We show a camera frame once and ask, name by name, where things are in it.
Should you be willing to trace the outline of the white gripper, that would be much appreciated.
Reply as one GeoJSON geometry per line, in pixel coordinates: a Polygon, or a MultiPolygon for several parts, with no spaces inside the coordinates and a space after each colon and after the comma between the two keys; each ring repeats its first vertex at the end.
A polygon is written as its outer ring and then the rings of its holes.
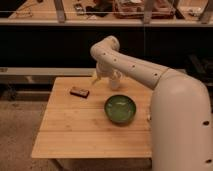
{"type": "Polygon", "coordinates": [[[107,64],[97,63],[96,74],[92,76],[92,84],[96,84],[102,77],[108,77],[110,79],[120,79],[122,73],[107,64]]]}

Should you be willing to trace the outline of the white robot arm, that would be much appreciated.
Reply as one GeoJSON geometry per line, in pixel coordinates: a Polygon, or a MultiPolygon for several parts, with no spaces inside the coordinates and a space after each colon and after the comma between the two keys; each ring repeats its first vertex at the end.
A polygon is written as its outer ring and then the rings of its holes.
{"type": "Polygon", "coordinates": [[[206,86],[175,69],[119,52],[116,37],[90,48],[99,77],[118,70],[153,90],[152,171],[213,171],[211,103],[206,86]]]}

